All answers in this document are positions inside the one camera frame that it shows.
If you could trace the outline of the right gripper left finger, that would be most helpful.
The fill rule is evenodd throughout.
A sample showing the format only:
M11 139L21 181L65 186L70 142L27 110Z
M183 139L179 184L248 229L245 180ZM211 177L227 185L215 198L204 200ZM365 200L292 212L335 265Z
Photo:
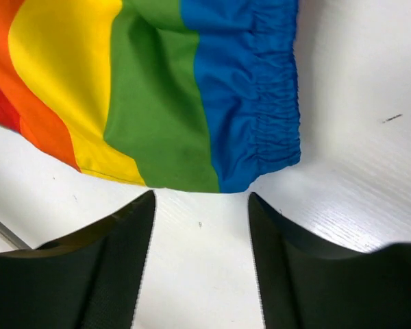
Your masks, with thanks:
M0 253L0 328L131 328L154 218L147 191L36 249Z

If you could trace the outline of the rainbow striped shorts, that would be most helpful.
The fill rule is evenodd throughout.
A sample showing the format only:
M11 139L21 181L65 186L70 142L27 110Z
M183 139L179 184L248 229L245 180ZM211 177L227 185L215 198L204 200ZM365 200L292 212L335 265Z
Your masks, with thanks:
M0 125L82 173L239 193L301 157L297 1L0 1Z

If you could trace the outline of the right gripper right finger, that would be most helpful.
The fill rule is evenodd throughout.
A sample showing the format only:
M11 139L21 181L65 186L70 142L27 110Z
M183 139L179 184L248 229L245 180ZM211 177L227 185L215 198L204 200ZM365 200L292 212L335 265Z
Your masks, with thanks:
M248 213L265 328L411 328L411 243L357 252L256 193Z

